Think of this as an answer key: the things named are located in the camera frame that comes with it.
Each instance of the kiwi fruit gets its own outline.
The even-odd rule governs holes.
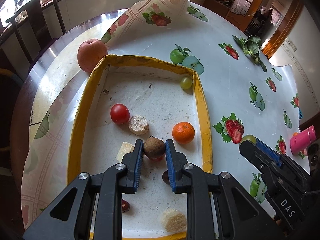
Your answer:
[[[160,158],[165,153],[165,144],[158,138],[150,137],[143,143],[143,152],[149,159]]]

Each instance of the metal screw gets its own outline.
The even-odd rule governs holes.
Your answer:
[[[185,168],[186,170],[192,170],[192,169],[193,169],[193,165],[192,165],[191,163],[186,163],[186,164],[184,165],[184,168]]]
[[[118,164],[116,165],[116,169],[117,169],[117,170],[123,170],[124,167],[125,167],[125,165],[124,165],[123,163],[118,163]]]
[[[82,173],[79,174],[78,177],[79,177],[79,179],[86,179],[88,177],[88,173],[82,172]]]
[[[224,179],[229,179],[231,175],[229,172],[224,171],[221,173],[221,177],[223,177]]]

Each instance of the pink cup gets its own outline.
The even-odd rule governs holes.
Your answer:
[[[315,128],[311,125],[301,133],[290,139],[290,149],[293,155],[298,155],[300,151],[307,148],[317,139]]]

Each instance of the red apple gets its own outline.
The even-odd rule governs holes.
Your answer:
[[[78,64],[83,71],[91,73],[108,51],[102,41],[91,39],[83,42],[78,49]]]

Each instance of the blue gripper pad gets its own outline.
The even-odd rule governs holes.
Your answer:
[[[141,168],[142,168],[142,160],[143,160],[143,143],[140,144],[137,163],[134,168],[134,179],[133,179],[133,188],[135,192],[137,192],[139,184],[140,184],[140,175],[141,175]]]
[[[281,167],[282,162],[280,161],[280,156],[278,153],[274,152],[269,146],[264,144],[262,141],[260,141],[258,138],[257,139],[257,147],[265,153],[267,156],[269,156],[277,165],[278,167]]]
[[[167,167],[168,167],[168,177],[169,177],[169,183],[170,187],[172,189],[172,192],[176,191],[176,176],[174,172],[174,167],[173,167],[173,161],[171,157],[171,151],[169,147],[169,142],[168,140],[165,142],[165,158],[167,160]]]

